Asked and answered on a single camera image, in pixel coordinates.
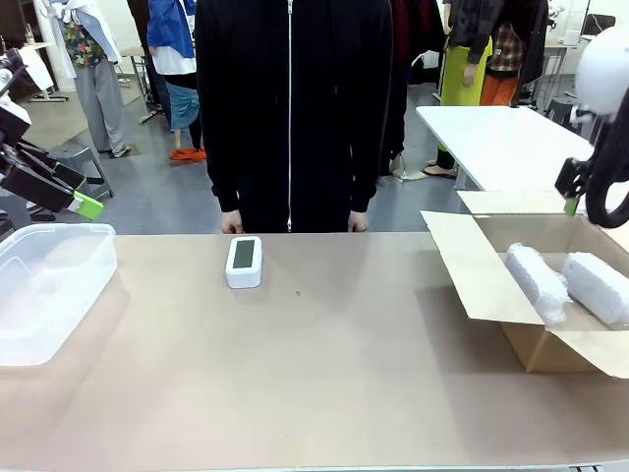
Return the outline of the person's right hand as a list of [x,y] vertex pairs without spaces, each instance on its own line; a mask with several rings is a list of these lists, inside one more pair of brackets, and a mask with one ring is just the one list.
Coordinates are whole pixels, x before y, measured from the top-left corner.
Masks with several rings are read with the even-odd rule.
[[223,234],[243,234],[244,227],[238,210],[223,212],[220,219],[220,229]]

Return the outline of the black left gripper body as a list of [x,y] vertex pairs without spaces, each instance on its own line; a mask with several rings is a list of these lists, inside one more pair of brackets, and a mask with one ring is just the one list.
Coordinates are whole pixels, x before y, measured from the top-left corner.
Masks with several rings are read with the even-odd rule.
[[6,144],[1,146],[1,185],[17,186],[22,177],[22,162],[18,152]]

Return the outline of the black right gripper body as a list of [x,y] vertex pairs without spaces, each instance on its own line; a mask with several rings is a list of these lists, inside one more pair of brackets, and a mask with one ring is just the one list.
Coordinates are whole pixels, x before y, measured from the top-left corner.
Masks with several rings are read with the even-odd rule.
[[586,193],[591,175],[591,162],[566,158],[554,187],[562,197],[581,197]]

